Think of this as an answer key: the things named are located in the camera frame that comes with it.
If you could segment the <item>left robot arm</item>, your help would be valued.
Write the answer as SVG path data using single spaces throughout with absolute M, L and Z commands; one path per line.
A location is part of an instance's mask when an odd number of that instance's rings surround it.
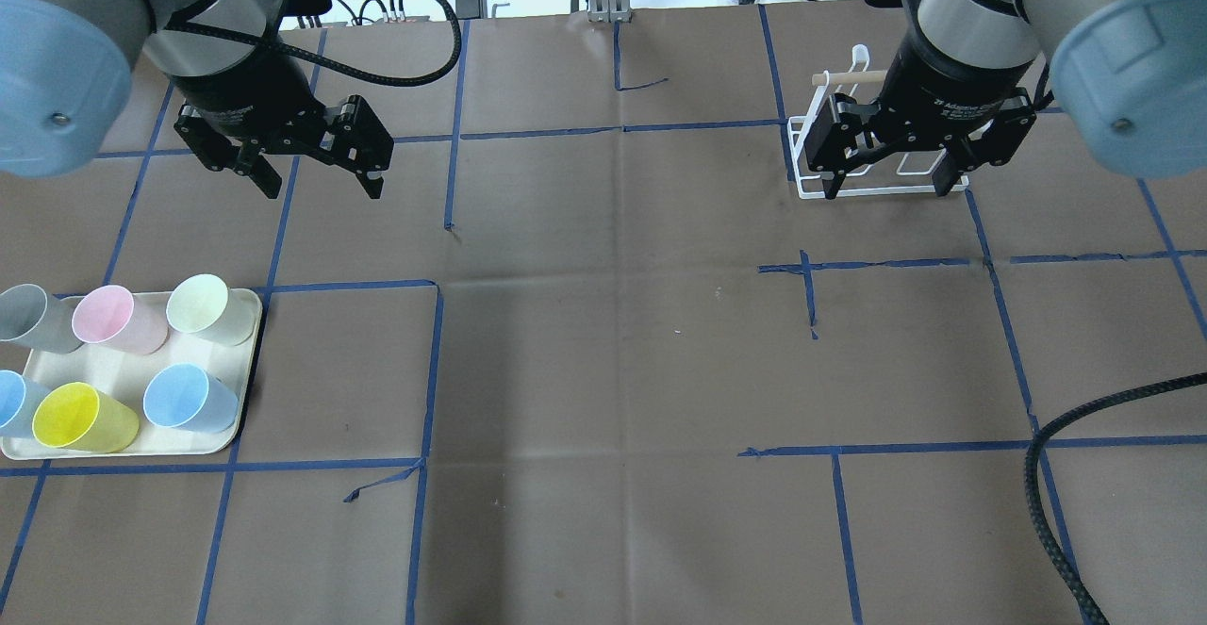
M 332 0 L 2 0 L 2 171 L 74 173 L 124 112 L 139 58 L 180 93 L 174 130 L 203 167 L 276 197 L 272 156 L 340 167 L 378 199 L 393 152 L 363 97 L 323 105 L 279 35 Z

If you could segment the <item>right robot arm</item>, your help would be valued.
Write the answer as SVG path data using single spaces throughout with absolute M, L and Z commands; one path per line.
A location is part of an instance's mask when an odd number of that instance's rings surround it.
M 827 199 L 890 156 L 935 152 L 935 195 L 1018 152 L 1056 103 L 1104 170 L 1205 169 L 1205 0 L 877 0 L 909 27 L 879 97 L 820 88 L 795 138 Z

